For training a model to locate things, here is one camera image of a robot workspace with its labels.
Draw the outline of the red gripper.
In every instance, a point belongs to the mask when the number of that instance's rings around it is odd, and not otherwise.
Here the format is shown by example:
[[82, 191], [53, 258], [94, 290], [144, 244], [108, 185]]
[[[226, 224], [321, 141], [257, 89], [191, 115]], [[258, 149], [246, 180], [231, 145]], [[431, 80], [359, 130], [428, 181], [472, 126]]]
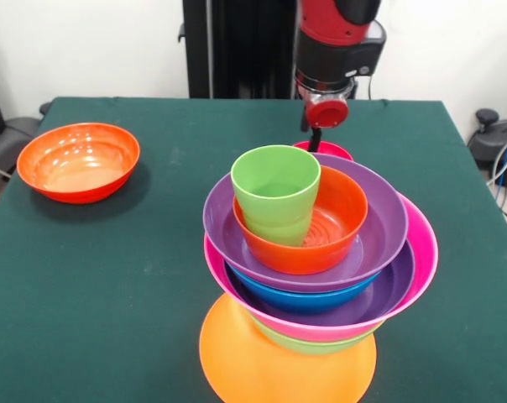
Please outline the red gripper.
[[316, 153], [321, 143], [321, 128], [335, 128], [346, 120], [348, 102], [341, 94], [310, 94], [301, 115], [301, 131], [311, 129], [307, 151]]

